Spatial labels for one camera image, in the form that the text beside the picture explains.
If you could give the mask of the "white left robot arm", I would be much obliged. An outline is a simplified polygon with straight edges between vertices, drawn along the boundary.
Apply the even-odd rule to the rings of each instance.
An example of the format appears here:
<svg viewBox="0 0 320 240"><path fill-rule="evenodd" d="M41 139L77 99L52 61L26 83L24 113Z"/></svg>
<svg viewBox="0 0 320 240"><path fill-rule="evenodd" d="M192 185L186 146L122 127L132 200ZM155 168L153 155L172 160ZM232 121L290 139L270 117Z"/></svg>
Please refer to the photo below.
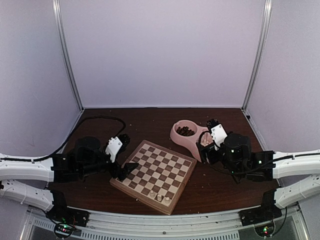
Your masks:
<svg viewBox="0 0 320 240"><path fill-rule="evenodd" d="M1 196L53 213L61 222L72 218L64 194L41 190L16 180L38 180L47 183L69 183L84 180L88 176L109 172L114 179L124 180L138 167L138 163L120 165L116 159L129 144L126 134L112 137L106 147L93 136L76 140L74 148L66 154L53 153L44 157L0 156Z"/></svg>

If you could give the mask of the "pink double bowl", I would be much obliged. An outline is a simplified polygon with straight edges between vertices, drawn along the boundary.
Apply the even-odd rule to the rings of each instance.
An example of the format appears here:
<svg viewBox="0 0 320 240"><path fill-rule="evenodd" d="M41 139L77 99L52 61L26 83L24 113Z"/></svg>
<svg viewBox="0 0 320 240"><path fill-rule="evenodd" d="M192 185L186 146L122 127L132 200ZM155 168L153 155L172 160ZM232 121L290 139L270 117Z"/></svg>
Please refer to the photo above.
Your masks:
<svg viewBox="0 0 320 240"><path fill-rule="evenodd" d="M177 133L178 127L187 126L193 131L195 134L192 136L181 136ZM170 138L171 140L176 143L177 145L183 146L189 150L192 156L200 162L200 155L199 155L199 144L201 143L202 137L208 137L212 140L210 132L206 126L199 126L195 124L193 121L190 120L180 120L176 122L171 131L170 131Z"/></svg>

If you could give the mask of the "white knight piece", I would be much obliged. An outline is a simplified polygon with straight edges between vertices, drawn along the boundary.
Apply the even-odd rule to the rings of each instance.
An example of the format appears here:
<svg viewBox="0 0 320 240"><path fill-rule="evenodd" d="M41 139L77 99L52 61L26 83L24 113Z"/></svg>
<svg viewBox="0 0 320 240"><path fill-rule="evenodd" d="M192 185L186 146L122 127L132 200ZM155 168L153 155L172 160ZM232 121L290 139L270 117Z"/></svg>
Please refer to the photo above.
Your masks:
<svg viewBox="0 0 320 240"><path fill-rule="evenodd" d="M157 201L159 201L159 202L162 201L162 195L161 195L161 194L158 194L158 195L157 195Z"/></svg>

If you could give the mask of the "right aluminium frame post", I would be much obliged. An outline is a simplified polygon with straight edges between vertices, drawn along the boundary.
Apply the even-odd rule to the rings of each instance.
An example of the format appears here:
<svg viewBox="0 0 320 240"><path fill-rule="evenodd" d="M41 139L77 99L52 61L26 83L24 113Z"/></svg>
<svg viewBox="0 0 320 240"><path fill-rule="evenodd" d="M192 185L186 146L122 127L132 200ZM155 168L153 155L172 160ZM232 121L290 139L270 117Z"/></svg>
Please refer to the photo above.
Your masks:
<svg viewBox="0 0 320 240"><path fill-rule="evenodd" d="M266 46L268 33L270 29L270 23L271 23L271 17L272 17L272 6L273 6L272 0L264 1L264 9L263 9L262 22L260 27L260 35L259 35L258 44L257 44L257 50L254 58L250 79L249 79L249 84L248 84L245 98L241 108L244 113L247 111L249 107L250 99L252 97L255 83L258 78L258 74L259 74L259 70L260 70L260 66L263 58L263 53L264 53L264 49Z"/></svg>

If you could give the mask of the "aluminium frame post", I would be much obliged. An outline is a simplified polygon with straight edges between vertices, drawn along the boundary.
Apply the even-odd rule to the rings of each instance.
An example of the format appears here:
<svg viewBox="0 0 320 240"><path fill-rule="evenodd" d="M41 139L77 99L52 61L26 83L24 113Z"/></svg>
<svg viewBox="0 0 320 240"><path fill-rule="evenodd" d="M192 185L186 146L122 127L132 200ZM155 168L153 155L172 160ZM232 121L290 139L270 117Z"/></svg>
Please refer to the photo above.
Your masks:
<svg viewBox="0 0 320 240"><path fill-rule="evenodd" d="M63 62L67 74L68 81L70 83L72 94L75 98L77 108L80 112L84 111L83 103L79 94L79 90L75 81L71 59L68 51L67 41L66 41L66 35L64 31L64 25L63 25L63 18L61 13L61 3L59 0L52 0L52 7L53 7L53 15L55 18L56 26L57 26L57 32L59 37L59 42L62 50L63 55Z"/></svg>
<svg viewBox="0 0 320 240"><path fill-rule="evenodd" d="M272 0L264 1L264 9L263 9L262 22L260 27L260 35L259 35L258 44L257 44L257 50L254 58L250 79L249 79L249 84L248 84L245 98L241 108L244 113L247 111L249 107L250 99L252 97L255 83L258 78L258 74L259 74L259 70L260 70L260 66L263 58L263 53L264 53L264 49L266 46L268 33L270 29L270 23L271 23L271 17L272 17L272 6L273 6Z"/></svg>

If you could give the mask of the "white chess pieces pile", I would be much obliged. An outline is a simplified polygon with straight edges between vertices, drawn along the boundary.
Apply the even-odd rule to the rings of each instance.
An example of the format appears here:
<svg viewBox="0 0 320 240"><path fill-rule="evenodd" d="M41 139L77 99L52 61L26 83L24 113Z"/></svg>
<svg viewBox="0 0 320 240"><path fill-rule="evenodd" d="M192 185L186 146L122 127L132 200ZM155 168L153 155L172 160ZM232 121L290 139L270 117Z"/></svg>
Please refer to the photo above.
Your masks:
<svg viewBox="0 0 320 240"><path fill-rule="evenodd" d="M209 137L203 136L200 143L202 146L206 147L212 143L212 140Z"/></svg>

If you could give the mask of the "wooden chess board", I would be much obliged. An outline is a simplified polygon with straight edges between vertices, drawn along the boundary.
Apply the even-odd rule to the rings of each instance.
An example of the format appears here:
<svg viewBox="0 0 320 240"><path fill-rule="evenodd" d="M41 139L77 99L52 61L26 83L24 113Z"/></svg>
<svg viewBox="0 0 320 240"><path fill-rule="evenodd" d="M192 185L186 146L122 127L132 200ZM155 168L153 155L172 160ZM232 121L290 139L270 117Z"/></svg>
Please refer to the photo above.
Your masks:
<svg viewBox="0 0 320 240"><path fill-rule="evenodd" d="M143 140L125 161L139 166L125 180L112 178L109 182L143 204L171 215L197 162L192 157ZM150 197L151 190L155 192L154 197ZM162 195L161 202L157 201L158 194ZM170 198L170 203L165 202L165 197Z"/></svg>

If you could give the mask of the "dark chess pieces pile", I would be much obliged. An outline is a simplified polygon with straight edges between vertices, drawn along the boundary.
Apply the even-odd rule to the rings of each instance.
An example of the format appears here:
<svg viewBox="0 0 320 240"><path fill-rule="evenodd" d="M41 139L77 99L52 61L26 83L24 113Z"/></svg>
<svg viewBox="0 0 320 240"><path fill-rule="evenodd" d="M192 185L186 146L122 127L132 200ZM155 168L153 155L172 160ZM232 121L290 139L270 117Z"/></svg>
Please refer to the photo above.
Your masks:
<svg viewBox="0 0 320 240"><path fill-rule="evenodd" d="M195 131L190 129L188 126L183 126L183 127L178 127L176 132L184 137L190 137L193 136L195 134Z"/></svg>

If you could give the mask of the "white bishop piece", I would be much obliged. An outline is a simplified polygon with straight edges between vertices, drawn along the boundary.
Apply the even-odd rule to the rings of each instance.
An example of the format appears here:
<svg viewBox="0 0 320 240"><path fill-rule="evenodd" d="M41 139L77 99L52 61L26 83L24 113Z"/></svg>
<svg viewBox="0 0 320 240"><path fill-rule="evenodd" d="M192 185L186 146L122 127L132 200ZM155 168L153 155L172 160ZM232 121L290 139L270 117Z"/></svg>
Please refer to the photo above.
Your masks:
<svg viewBox="0 0 320 240"><path fill-rule="evenodd" d="M153 190L151 190L149 194L150 194L150 197L151 197L151 198L154 198L155 195L156 195L156 193L155 193Z"/></svg>

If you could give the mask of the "white rook piece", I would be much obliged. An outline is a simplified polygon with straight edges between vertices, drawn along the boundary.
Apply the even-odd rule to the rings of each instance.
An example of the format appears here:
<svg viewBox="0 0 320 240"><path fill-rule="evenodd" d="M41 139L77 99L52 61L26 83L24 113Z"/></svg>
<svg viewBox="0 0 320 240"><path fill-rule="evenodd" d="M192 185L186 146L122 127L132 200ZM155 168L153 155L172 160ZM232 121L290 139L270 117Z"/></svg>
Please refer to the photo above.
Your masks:
<svg viewBox="0 0 320 240"><path fill-rule="evenodd" d="M170 203L170 201L171 201L171 199L170 199L168 196L167 196L167 197L165 197L165 199L164 199L164 200L165 200L165 202L166 202L166 203Z"/></svg>

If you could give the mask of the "front aluminium rail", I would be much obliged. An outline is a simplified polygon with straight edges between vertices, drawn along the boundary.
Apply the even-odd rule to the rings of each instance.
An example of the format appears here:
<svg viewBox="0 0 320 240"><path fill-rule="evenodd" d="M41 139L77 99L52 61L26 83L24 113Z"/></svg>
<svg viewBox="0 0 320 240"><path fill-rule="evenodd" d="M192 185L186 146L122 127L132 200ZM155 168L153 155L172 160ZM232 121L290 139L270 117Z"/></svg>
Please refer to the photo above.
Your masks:
<svg viewBox="0 0 320 240"><path fill-rule="evenodd" d="M86 227L66 240L310 240L298 205L271 222L243 226L239 210L183 215L134 215L87 210ZM272 237L256 233L262 224L275 224ZM43 212L29 207L19 240L59 240L54 223Z"/></svg>

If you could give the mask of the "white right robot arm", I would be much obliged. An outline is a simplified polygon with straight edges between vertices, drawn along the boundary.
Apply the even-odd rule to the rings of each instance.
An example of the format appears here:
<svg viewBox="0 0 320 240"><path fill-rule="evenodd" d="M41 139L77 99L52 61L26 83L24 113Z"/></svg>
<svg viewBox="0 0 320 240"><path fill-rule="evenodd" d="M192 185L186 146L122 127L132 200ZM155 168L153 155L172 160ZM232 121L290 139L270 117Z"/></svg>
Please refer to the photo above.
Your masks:
<svg viewBox="0 0 320 240"><path fill-rule="evenodd" d="M202 163L221 163L220 173L229 175L236 183L241 179L253 182L272 181L290 176L306 177L289 186L269 190L263 194L256 208L259 220L268 220L275 212L300 200L320 193L319 150L286 153L280 151L252 152L247 136L230 133L219 136L205 131L196 146Z"/></svg>

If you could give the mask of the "left aluminium frame post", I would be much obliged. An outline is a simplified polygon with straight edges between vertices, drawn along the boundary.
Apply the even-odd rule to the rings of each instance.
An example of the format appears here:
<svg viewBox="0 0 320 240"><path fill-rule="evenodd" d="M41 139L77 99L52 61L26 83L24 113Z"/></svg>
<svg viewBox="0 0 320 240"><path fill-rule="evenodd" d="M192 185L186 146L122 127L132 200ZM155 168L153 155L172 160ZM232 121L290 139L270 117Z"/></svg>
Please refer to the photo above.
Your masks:
<svg viewBox="0 0 320 240"><path fill-rule="evenodd" d="M79 94L79 90L75 81L71 59L68 51L67 41L66 41L66 35L64 31L64 25L63 25L63 18L61 13L61 3L59 0L52 0L52 7L53 7L53 15L55 18L56 26L57 26L57 32L59 37L59 42L62 50L63 55L63 62L67 74L68 81L70 83L72 94L75 98L77 108L80 112L84 111L83 103Z"/></svg>

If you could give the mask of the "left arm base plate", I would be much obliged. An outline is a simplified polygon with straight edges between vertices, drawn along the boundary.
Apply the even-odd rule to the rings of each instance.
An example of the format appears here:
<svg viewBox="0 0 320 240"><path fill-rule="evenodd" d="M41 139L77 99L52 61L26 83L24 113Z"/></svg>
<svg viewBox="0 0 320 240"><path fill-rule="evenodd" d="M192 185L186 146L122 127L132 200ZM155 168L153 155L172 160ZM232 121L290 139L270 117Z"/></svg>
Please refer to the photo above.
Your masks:
<svg viewBox="0 0 320 240"><path fill-rule="evenodd" d="M73 227L86 227L90 216L88 211L69 207L65 209L54 207L45 214L54 222L69 224Z"/></svg>

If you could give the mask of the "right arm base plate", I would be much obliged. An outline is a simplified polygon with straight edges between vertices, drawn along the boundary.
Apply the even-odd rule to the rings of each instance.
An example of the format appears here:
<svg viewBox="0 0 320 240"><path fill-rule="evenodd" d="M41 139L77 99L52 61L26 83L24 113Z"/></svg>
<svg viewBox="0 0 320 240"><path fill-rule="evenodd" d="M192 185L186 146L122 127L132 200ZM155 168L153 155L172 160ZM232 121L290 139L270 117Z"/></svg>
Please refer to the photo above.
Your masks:
<svg viewBox="0 0 320 240"><path fill-rule="evenodd" d="M239 212L239 217L243 227L271 221L281 216L282 210L277 208L276 206L259 206L255 208L241 210Z"/></svg>

